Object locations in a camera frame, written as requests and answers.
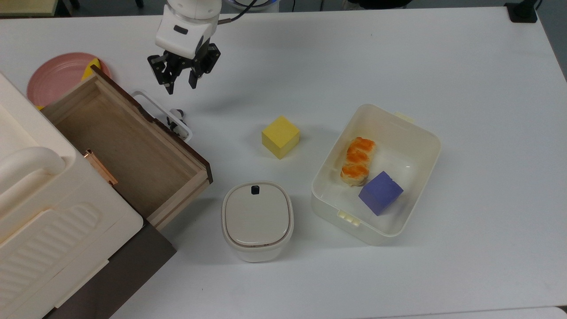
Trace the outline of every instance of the white tray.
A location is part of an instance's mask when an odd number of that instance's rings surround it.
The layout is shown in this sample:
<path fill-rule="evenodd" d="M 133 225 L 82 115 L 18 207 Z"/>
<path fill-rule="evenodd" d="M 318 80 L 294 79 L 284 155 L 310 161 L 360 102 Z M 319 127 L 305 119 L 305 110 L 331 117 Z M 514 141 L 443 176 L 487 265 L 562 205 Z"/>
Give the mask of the white tray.
<path fill-rule="evenodd" d="M 385 171 L 404 192 L 376 216 L 358 198 L 362 187 L 351 187 L 340 178 L 350 141 L 361 136 L 376 142 L 376 155 L 368 180 Z M 434 134 L 372 104 L 364 104 L 327 156 L 312 184 L 314 212 L 369 245 L 378 246 L 404 229 L 427 184 L 441 152 Z"/>

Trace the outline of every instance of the yellow cube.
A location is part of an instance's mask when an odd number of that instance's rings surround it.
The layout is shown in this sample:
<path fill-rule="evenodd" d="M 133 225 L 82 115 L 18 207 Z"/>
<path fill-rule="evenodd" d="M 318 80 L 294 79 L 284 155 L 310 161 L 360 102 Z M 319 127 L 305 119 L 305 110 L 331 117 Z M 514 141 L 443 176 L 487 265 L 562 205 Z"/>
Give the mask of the yellow cube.
<path fill-rule="evenodd" d="M 299 143 L 299 129 L 283 115 L 262 131 L 262 144 L 279 159 L 282 159 L 297 143 Z"/>

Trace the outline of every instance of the black cable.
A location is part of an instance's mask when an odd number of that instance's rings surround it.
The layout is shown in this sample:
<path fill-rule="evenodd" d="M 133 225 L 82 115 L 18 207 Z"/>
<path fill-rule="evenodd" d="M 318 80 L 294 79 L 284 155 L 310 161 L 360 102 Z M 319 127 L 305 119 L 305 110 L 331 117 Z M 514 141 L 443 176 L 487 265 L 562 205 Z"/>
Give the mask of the black cable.
<path fill-rule="evenodd" d="M 241 16 L 243 16 L 245 13 L 247 13 L 250 10 L 250 8 L 252 8 L 254 6 L 254 3 L 256 3 L 256 1 L 258 1 L 258 0 L 252 0 L 252 2 L 250 2 L 250 4 L 246 7 L 246 9 L 242 10 L 242 12 L 239 13 L 234 18 L 219 20 L 217 24 L 220 25 L 220 24 L 225 24 L 225 23 L 229 23 L 229 22 L 233 22 L 233 21 L 238 20 Z"/>

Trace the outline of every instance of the purple cube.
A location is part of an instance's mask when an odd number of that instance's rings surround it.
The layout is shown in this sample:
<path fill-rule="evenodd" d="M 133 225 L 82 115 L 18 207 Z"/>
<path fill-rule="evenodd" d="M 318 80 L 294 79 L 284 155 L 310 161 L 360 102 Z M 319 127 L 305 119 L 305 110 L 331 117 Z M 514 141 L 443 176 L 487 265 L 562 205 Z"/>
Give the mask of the purple cube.
<path fill-rule="evenodd" d="M 358 197 L 378 216 L 396 200 L 404 190 L 385 171 L 364 185 Z"/>

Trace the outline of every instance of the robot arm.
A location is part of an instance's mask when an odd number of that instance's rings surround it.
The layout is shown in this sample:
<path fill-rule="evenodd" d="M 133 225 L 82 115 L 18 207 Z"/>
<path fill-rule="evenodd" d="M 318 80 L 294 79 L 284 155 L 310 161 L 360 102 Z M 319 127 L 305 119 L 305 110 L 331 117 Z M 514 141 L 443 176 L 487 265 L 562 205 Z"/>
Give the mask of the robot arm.
<path fill-rule="evenodd" d="M 189 84 L 210 73 L 219 56 L 217 46 L 210 43 L 215 33 L 222 0 L 168 0 L 155 43 L 163 55 L 147 58 L 158 83 L 173 94 L 175 79 L 184 69 L 191 69 Z"/>

